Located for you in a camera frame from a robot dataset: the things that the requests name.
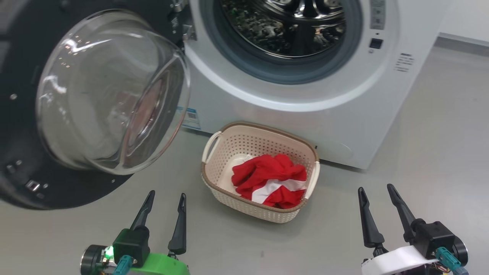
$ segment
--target red fabric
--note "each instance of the red fabric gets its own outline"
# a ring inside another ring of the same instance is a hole
[[[243,198],[251,200],[252,193],[265,186],[268,180],[296,180],[307,179],[306,168],[300,164],[294,165],[287,155],[279,154],[275,157],[262,155],[233,167],[234,175],[231,181],[236,186],[236,192]],[[267,206],[288,209],[297,206],[305,190],[290,191],[281,186],[274,191],[263,203]]]

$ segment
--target washing machine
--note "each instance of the washing machine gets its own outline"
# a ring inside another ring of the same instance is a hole
[[[448,2],[0,1],[0,197],[82,206],[237,120],[366,168]]]

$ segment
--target red and white cloth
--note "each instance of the red and white cloth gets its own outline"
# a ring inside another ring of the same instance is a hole
[[[297,206],[306,191],[306,168],[287,155],[262,155],[233,167],[236,192],[253,202],[288,209]]]

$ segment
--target laundry basket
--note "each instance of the laundry basket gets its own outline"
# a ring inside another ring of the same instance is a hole
[[[285,154],[294,164],[306,168],[306,192],[301,203],[290,209],[262,205],[242,198],[231,176],[232,168],[249,155],[257,157]],[[314,148],[299,137],[266,126],[237,122],[225,126],[207,142],[202,155],[202,179],[221,203],[245,214],[275,223],[291,221],[306,205],[319,176],[319,157]]]

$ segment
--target brown basket rim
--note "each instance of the brown basket rim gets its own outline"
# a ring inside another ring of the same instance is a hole
[[[287,133],[287,132],[284,132],[282,130],[275,129],[275,128],[272,128],[272,127],[268,127],[268,126],[264,126],[264,125],[260,125],[260,124],[256,124],[256,123],[244,122],[244,121],[230,123],[230,124],[224,126],[221,129],[221,132],[224,132],[225,130],[227,130],[227,129],[231,128],[231,127],[234,127],[234,126],[250,126],[250,127],[255,127],[255,128],[259,128],[259,129],[263,129],[263,130],[275,132],[277,134],[281,134],[281,135],[284,135],[284,136],[289,137],[291,139],[297,140],[297,141],[299,141],[299,142],[307,145],[314,152],[314,156],[316,157],[316,161],[319,161],[319,156],[318,156],[316,150],[313,148],[313,146],[309,142],[303,140],[302,138],[300,138],[298,136],[292,135],[290,133]],[[246,204],[255,206],[255,207],[259,207],[259,208],[262,208],[262,209],[265,209],[265,210],[269,210],[269,211],[273,211],[273,212],[277,212],[277,213],[283,213],[283,214],[295,212],[295,211],[301,209],[308,202],[308,199],[302,198],[301,199],[301,203],[299,203],[297,206],[295,206],[293,208],[289,208],[289,209],[280,209],[280,208],[266,206],[266,205],[263,205],[263,204],[259,204],[259,203],[256,203],[256,202],[247,200],[245,198],[242,198],[242,197],[240,197],[240,196],[238,196],[236,194],[233,194],[233,193],[231,193],[231,192],[229,192],[227,190],[224,190],[221,187],[213,184],[209,180],[209,178],[207,177],[207,174],[205,172],[205,165],[206,165],[206,163],[205,162],[202,162],[201,170],[202,170],[202,178],[205,180],[205,182],[207,183],[207,185],[209,187],[211,187],[212,189],[217,190],[217,191],[219,191],[219,192],[221,192],[221,193],[223,193],[223,194],[225,194],[225,195],[227,195],[227,196],[229,196],[229,197],[231,197],[231,198],[233,198],[235,200],[238,200],[240,202],[243,202],[243,203],[246,203]]]

